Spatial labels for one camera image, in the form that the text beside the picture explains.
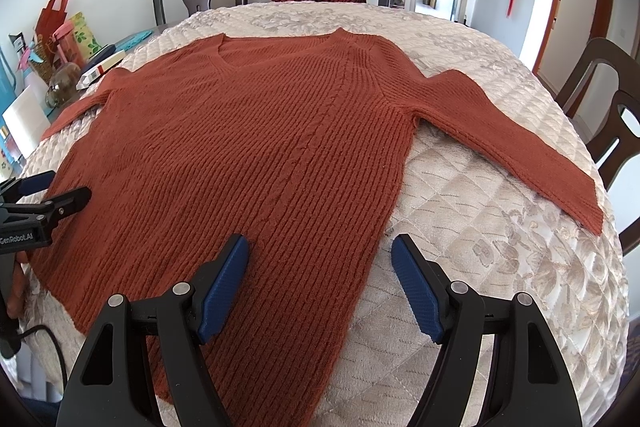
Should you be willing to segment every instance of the human hand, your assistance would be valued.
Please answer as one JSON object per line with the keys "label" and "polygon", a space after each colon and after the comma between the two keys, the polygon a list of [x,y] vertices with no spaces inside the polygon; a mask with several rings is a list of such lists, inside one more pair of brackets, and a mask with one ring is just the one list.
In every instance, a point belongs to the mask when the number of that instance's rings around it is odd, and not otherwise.
{"label": "human hand", "polygon": [[11,295],[6,303],[6,313],[12,319],[22,317],[24,312],[24,296],[29,285],[27,276],[22,271],[20,263],[28,263],[26,252],[18,252],[15,255],[14,280],[11,286]]}

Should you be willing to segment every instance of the quilted bedspread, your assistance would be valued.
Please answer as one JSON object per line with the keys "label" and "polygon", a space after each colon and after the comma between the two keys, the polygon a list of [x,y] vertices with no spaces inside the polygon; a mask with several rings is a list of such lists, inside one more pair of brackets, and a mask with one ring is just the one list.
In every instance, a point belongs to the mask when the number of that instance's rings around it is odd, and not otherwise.
{"label": "quilted bedspread", "polygon": [[[628,299],[620,242],[587,149],[549,93],[504,45],[463,25],[404,10],[251,4],[197,13],[138,48],[122,65],[135,70],[220,32],[297,36],[329,33],[339,26],[390,39],[425,76],[452,68],[468,74],[508,117],[594,178],[605,222],[602,235],[594,237],[504,169],[423,122],[406,161],[398,204],[312,427],[404,427],[424,390],[439,347],[420,333],[391,267],[390,245],[399,233],[411,234],[427,259],[478,293],[506,299],[518,291],[530,293],[561,348],[583,423],[593,425],[612,403],[625,361]],[[98,115],[99,110],[91,110],[41,143],[24,175],[57,169]],[[180,158],[173,161],[179,169]],[[27,325],[48,324],[71,367],[84,339],[33,273],[30,278]],[[49,378],[60,383],[49,341],[36,336],[30,344]],[[478,419],[491,346],[491,338],[485,337],[465,426]],[[171,405],[161,403],[161,410],[166,425],[178,425]]]}

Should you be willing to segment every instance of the sweater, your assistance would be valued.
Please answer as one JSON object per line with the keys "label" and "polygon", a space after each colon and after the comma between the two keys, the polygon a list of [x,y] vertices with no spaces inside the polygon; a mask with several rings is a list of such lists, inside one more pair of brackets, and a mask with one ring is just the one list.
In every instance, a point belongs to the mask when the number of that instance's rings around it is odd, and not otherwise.
{"label": "sweater", "polygon": [[[48,134],[96,104],[50,188],[87,185],[92,199],[59,224],[33,270],[86,334],[112,294],[160,295],[242,233],[244,279],[222,333],[202,348],[235,427],[308,425],[419,118],[602,229],[590,177],[469,77],[425,78],[379,36],[195,41],[133,73],[111,71]],[[158,343],[149,357],[168,399]]]}

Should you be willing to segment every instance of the red shopping bag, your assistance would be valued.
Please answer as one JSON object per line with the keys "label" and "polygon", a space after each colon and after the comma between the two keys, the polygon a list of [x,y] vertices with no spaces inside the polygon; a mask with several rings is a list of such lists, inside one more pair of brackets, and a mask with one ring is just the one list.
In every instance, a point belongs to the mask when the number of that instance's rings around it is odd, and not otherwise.
{"label": "red shopping bag", "polygon": [[50,0],[47,7],[40,13],[40,18],[36,24],[36,38],[44,44],[48,62],[53,61],[53,56],[56,54],[56,47],[52,40],[53,32],[56,31],[66,20],[66,4],[69,0],[60,0],[60,7],[54,8],[54,4],[57,0]]}

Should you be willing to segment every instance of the sweater sleeve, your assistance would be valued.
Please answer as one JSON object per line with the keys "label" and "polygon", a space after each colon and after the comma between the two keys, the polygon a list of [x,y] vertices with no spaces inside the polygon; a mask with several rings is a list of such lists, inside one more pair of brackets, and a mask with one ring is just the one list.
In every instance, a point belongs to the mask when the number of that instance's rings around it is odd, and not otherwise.
{"label": "sweater sleeve", "polygon": [[423,118],[455,140],[500,164],[596,235],[603,213],[593,179],[519,126],[466,74],[449,70],[425,78],[391,42],[379,46],[379,82],[385,98],[417,124]]}
{"label": "sweater sleeve", "polygon": [[76,121],[84,115],[92,107],[104,105],[109,100],[109,95],[114,89],[117,89],[119,81],[131,74],[129,70],[123,68],[115,68],[106,74],[98,89],[89,96],[81,98],[77,102],[72,103],[60,113],[54,123],[44,132],[40,140],[44,140],[53,136],[55,133],[62,131],[67,125]]}

